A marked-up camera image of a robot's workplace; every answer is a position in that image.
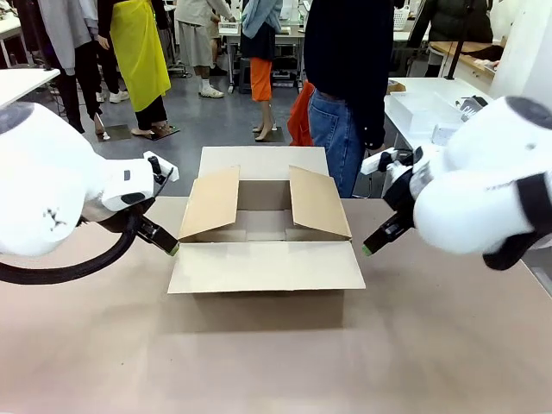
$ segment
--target blue jeans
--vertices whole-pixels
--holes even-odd
[[[366,148],[351,110],[345,101],[316,90],[310,99],[309,124],[314,145],[326,149],[329,175],[336,181],[340,197],[351,198]]]

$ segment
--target white sneaker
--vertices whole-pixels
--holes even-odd
[[[199,92],[199,95],[201,95],[202,97],[213,97],[213,98],[224,97],[224,94],[222,92],[217,91],[211,85],[209,85],[209,87],[204,87],[201,90],[201,92]]]
[[[119,93],[110,93],[110,102],[112,104],[119,104],[122,101],[126,101],[130,98],[130,95],[126,91],[119,91]]]

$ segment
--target orange pants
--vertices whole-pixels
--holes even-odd
[[[270,73],[273,63],[270,60],[251,58],[251,89],[255,102],[270,101],[273,91],[270,86]]]

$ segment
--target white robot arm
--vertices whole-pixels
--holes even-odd
[[[391,149],[363,165],[364,173],[392,175],[384,199],[397,211],[366,240],[367,254],[416,227],[432,246],[480,253],[505,270],[552,234],[552,113],[542,105],[501,98],[446,147],[418,148],[405,163],[396,155]]]
[[[0,279],[9,274],[9,281],[21,283],[76,279],[109,265],[137,236],[176,253],[176,239],[143,216],[154,202],[155,184],[179,178],[178,169],[161,157],[106,160],[65,121],[34,103],[0,110],[0,144],[0,254],[49,253],[82,222],[123,234],[118,251],[85,267],[41,274],[0,264]]]

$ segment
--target yellow skirt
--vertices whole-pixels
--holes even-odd
[[[130,102],[140,112],[171,89],[150,0],[116,3],[110,34]]]

